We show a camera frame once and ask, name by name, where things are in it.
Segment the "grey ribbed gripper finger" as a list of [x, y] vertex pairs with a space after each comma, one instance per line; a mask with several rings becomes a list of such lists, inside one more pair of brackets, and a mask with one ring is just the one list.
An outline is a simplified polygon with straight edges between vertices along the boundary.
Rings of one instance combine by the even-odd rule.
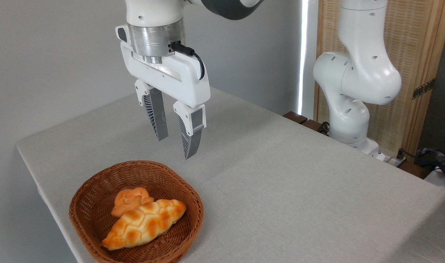
[[185, 159], [189, 159], [197, 153], [202, 130], [207, 126], [205, 105], [202, 104], [199, 107], [192, 108], [180, 101], [176, 101], [173, 108], [179, 117], [184, 156]]
[[136, 80], [134, 86], [138, 102], [145, 108], [157, 139], [164, 140], [168, 137], [168, 127], [162, 92], [142, 80]]

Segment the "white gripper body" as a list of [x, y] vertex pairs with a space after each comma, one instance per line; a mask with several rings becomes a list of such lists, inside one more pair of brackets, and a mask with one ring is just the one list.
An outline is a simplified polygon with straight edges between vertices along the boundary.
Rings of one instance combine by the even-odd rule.
[[193, 108], [210, 99], [208, 76], [200, 79], [201, 67], [196, 58], [177, 52], [162, 58], [160, 64], [149, 63], [133, 51], [127, 25], [117, 26], [116, 36], [121, 40], [124, 63], [132, 76]]

